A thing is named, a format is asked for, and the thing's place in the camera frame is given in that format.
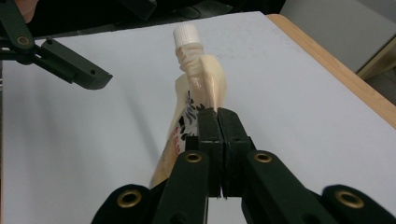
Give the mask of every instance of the brass screw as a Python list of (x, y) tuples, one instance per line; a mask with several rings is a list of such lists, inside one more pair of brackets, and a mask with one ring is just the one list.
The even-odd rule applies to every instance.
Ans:
[(264, 163), (272, 161), (272, 157), (270, 155), (267, 155), (267, 154), (262, 153), (262, 152), (255, 154), (254, 155), (254, 159), (256, 159), (256, 161), (264, 162)]
[(142, 200), (142, 194), (137, 189), (127, 189), (119, 195), (117, 204), (121, 208), (130, 208)]
[(346, 190), (336, 191), (335, 198), (338, 202), (351, 208), (360, 209), (364, 206), (364, 201), (360, 197)]
[(202, 156), (196, 153), (190, 153), (186, 156), (188, 162), (198, 162), (202, 160)]
[(18, 41), (18, 44), (20, 44), (20, 45), (29, 45), (30, 44), (29, 38), (24, 35), (21, 35), (20, 37), (18, 37), (17, 41)]

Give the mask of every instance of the white surface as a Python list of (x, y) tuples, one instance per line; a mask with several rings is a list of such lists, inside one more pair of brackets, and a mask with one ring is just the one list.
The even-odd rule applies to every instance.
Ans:
[[(315, 192), (345, 184), (396, 214), (390, 125), (262, 14), (193, 23), (257, 148)], [(176, 104), (176, 26), (59, 39), (114, 75), (100, 91), (4, 63), (5, 224), (90, 223), (114, 189), (149, 184)], [(208, 223), (245, 223), (238, 203), (219, 203)]]

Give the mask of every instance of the wooden table edge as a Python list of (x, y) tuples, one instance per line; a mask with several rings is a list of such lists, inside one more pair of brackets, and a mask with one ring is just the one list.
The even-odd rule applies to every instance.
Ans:
[(382, 119), (396, 129), (395, 105), (334, 58), (326, 49), (300, 30), (286, 17), (278, 14), (266, 16), (364, 103), (370, 106)]

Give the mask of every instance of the wooden surface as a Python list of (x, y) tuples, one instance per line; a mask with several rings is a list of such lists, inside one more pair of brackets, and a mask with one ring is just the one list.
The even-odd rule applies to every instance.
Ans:
[(358, 72), (358, 77), (367, 79), (396, 66), (396, 36), (382, 48), (370, 62)]
[(294, 42), (315, 58), (323, 67), (370, 106), (382, 119), (396, 129), (396, 106), (365, 83), (346, 66), (335, 59), (326, 49), (281, 15), (267, 16)]

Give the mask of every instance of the white cap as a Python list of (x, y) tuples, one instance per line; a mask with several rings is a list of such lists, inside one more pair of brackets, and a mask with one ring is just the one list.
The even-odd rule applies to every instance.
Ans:
[(174, 30), (175, 46), (179, 47), (190, 43), (201, 43), (197, 28), (191, 23), (183, 23)]

